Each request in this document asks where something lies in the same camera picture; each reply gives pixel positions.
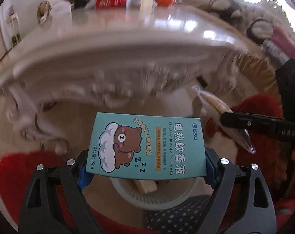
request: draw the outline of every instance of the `teal box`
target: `teal box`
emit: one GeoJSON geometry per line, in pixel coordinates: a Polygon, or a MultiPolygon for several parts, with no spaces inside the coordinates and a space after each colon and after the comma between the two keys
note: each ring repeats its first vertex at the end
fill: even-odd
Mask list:
{"type": "Polygon", "coordinates": [[[200,119],[97,113],[86,171],[140,180],[206,176],[200,119]]]}

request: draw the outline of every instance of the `brown bear illustration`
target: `brown bear illustration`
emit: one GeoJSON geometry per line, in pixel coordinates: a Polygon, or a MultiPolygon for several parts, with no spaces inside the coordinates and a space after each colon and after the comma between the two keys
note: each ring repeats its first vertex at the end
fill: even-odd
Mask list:
{"type": "Polygon", "coordinates": [[[120,165],[129,166],[133,159],[133,152],[140,152],[140,143],[142,128],[135,129],[128,126],[118,125],[114,134],[113,149],[115,151],[115,168],[118,169],[120,165]]]}

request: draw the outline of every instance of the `plastic bag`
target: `plastic bag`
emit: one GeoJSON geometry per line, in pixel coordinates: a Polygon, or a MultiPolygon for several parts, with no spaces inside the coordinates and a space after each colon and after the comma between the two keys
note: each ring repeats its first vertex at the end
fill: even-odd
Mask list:
{"type": "Polygon", "coordinates": [[[198,85],[194,85],[192,89],[196,91],[200,101],[203,104],[203,107],[206,109],[208,115],[213,118],[216,124],[225,133],[227,133],[229,137],[231,137],[237,144],[242,146],[249,153],[255,154],[256,149],[251,144],[250,137],[247,130],[227,128],[221,124],[220,122],[221,114],[223,114],[224,112],[232,113],[233,111],[231,110],[231,108],[226,103],[224,103],[221,99],[216,97],[214,94],[201,90],[198,85]]]}

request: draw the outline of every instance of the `snack package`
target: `snack package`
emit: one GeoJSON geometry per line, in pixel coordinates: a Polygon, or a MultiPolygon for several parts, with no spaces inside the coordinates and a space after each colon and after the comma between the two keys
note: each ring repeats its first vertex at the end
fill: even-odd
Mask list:
{"type": "Polygon", "coordinates": [[[157,5],[168,7],[169,5],[176,4],[177,0],[156,0],[157,5]]]}
{"type": "Polygon", "coordinates": [[[214,94],[201,90],[198,85],[192,87],[206,109],[208,115],[214,119],[216,124],[226,132],[237,144],[246,149],[249,153],[255,154],[256,149],[250,142],[250,137],[245,129],[233,129],[224,127],[220,122],[220,116],[224,112],[232,113],[231,108],[214,94]]]}
{"type": "Polygon", "coordinates": [[[110,9],[126,7],[127,0],[96,0],[96,9],[110,9]]]}
{"type": "Polygon", "coordinates": [[[138,180],[205,176],[200,119],[97,113],[86,171],[138,180]]]}

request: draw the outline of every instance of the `starred fabric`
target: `starred fabric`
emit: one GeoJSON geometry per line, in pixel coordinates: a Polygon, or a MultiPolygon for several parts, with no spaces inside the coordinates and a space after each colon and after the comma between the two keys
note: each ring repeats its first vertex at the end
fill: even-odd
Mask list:
{"type": "Polygon", "coordinates": [[[161,234],[195,234],[210,196],[191,197],[182,204],[162,211],[145,211],[143,222],[148,230],[161,234]]]}

